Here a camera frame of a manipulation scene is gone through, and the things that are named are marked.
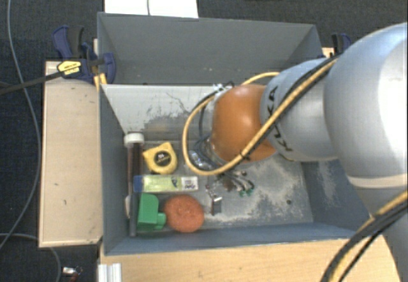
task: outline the clamp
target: clamp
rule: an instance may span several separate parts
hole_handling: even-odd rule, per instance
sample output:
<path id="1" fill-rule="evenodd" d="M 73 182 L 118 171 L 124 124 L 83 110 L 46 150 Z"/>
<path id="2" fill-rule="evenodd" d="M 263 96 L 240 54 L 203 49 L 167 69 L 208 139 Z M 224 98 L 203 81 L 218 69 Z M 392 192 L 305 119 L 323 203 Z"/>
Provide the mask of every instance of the clamp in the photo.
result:
<path id="1" fill-rule="evenodd" d="M 94 77 L 100 73 L 106 75 L 106 81 L 111 84 L 116 75 L 116 63 L 113 54 L 104 53 L 101 59 L 86 43 L 82 43 L 82 33 L 84 27 L 69 27 L 63 25 L 52 33 L 52 43 L 61 60 L 74 59 L 80 62 L 76 72 L 70 72 L 69 75 L 63 74 L 63 78 L 74 78 L 83 80 L 90 84 L 94 83 Z"/>

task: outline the gray box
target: gray box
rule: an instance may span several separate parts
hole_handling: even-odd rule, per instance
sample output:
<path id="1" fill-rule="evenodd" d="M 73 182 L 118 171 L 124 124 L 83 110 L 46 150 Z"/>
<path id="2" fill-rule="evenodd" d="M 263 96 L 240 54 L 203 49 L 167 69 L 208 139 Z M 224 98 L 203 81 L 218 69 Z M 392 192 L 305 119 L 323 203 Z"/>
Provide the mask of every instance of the gray box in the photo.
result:
<path id="1" fill-rule="evenodd" d="M 256 185 L 251 197 L 219 188 L 222 213 L 215 216 L 208 213 L 207 178 L 200 177 L 193 195 L 207 212 L 201 230 L 165 228 L 128 237 L 125 133 L 143 132 L 147 147 L 170 141 L 180 154 L 184 121 L 213 90 L 210 84 L 283 70 L 316 58 L 321 46 L 311 25 L 105 13 L 98 16 L 98 43 L 99 54 L 113 52 L 118 64 L 115 84 L 99 94 L 106 255 L 338 239 L 350 237 L 368 218 L 338 161 L 295 163 L 274 155 L 243 166 Z M 207 131 L 211 115 L 209 108 Z M 176 173 L 188 174 L 180 155 L 178 160 Z M 160 196 L 161 204 L 166 197 Z"/>

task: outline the tape measure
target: tape measure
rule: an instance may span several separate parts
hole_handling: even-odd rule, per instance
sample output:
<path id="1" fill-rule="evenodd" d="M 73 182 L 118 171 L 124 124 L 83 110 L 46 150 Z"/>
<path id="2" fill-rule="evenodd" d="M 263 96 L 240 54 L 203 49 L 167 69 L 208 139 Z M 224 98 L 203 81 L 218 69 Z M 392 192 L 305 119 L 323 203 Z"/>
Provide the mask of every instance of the tape measure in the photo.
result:
<path id="1" fill-rule="evenodd" d="M 177 155 L 169 142 L 143 152 L 143 158 L 150 171 L 171 174 L 177 168 Z"/>

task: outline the black carpet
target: black carpet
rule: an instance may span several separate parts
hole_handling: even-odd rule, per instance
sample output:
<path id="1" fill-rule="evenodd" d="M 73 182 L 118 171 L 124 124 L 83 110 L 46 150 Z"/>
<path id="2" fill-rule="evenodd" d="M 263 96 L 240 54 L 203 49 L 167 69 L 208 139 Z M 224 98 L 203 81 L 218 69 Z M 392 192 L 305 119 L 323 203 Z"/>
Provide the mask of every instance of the black carpet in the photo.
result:
<path id="1" fill-rule="evenodd" d="M 322 45 L 331 33 L 353 41 L 407 20 L 407 0 L 197 0 L 201 17 L 315 24 Z M 0 82 L 18 83 L 6 30 L 7 0 L 0 0 Z M 96 13 L 103 0 L 13 0 L 11 30 L 24 79 L 43 74 L 55 57 L 51 32 L 63 24 L 83 25 L 83 40 L 96 37 Z M 41 125 L 41 86 L 29 89 Z M 0 233 L 8 232 L 32 188 L 37 162 L 34 127 L 23 92 L 0 96 Z M 17 232 L 37 235 L 38 192 Z M 63 266 L 81 265 L 80 281 L 94 281 L 95 246 L 57 249 Z M 11 239 L 0 252 L 0 281 L 55 281 L 57 264 L 33 241 Z"/>

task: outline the blue clamp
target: blue clamp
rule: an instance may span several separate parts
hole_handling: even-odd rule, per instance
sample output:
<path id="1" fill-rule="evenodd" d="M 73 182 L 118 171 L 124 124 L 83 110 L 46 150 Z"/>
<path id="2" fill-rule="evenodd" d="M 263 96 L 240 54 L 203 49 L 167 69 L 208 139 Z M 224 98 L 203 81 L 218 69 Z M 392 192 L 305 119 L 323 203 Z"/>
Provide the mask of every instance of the blue clamp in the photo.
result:
<path id="1" fill-rule="evenodd" d="M 94 77 L 105 73 L 108 84 L 113 83 L 116 75 L 116 63 L 112 53 L 104 53 L 101 59 L 86 43 L 82 43 L 84 27 L 61 26 L 52 33 L 52 43 L 61 60 L 75 59 L 81 62 L 80 71 L 75 74 L 63 75 L 64 78 L 83 80 L 94 83 Z"/>
<path id="2" fill-rule="evenodd" d="M 352 44 L 350 37 L 343 33 L 332 34 L 331 40 L 333 41 L 334 54 L 344 53 Z"/>

